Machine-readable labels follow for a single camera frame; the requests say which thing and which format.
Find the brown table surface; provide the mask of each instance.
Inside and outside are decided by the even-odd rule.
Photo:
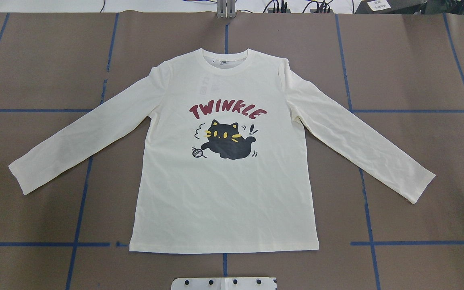
[[[306,135],[319,251],[129,252],[145,120],[23,196],[8,164],[166,59],[286,57],[437,177],[417,204]],[[0,289],[159,289],[276,277],[279,290],[464,289],[464,16],[0,13]]]

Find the black cat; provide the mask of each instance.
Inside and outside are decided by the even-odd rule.
[[[213,152],[219,153],[221,158],[231,160],[245,158],[252,150],[252,143],[255,142],[254,137],[244,139],[239,134],[238,123],[220,124],[213,120],[209,130],[205,131],[208,142],[201,145],[201,150],[209,148]]]

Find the red lettering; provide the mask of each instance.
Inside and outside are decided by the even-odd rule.
[[[248,116],[248,111],[253,109],[255,107],[255,105],[248,105],[242,112],[241,114],[245,115],[245,116]]]
[[[261,114],[266,114],[267,112],[263,109],[258,109],[258,110],[255,110],[253,111],[250,116],[248,116],[250,119],[255,119],[255,116],[259,116]]]
[[[199,119],[199,115],[198,115],[198,105],[192,106],[192,107],[189,109],[189,112],[192,112],[193,114],[195,114],[195,117],[196,117],[197,119]]]
[[[200,104],[200,110],[203,114],[210,114],[212,112],[212,106],[214,105],[214,100],[209,101],[207,106]]]
[[[216,101],[216,112],[220,111],[220,105],[221,105],[221,99],[218,99],[218,101]]]
[[[234,108],[232,109],[232,112],[238,112],[238,113],[240,113],[240,112],[241,112],[241,108],[243,108],[244,106],[246,106],[246,105],[243,104],[243,101],[240,99],[240,100],[237,101],[237,103],[234,105]]]
[[[230,108],[232,108],[232,105],[234,104],[236,100],[233,99],[232,101],[223,101],[223,107],[221,107],[221,111],[227,110],[230,111]]]

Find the long sleeve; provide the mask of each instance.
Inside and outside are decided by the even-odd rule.
[[[278,70],[294,121],[374,178],[416,203],[435,174],[291,71],[287,59]]]
[[[137,81],[9,165],[24,195],[134,130],[157,107],[171,76],[169,64]]]

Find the shirt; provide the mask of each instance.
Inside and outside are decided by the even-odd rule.
[[[435,176],[287,59],[251,49],[164,61],[9,168],[26,195],[147,116],[130,251],[318,249],[304,126],[411,203]]]

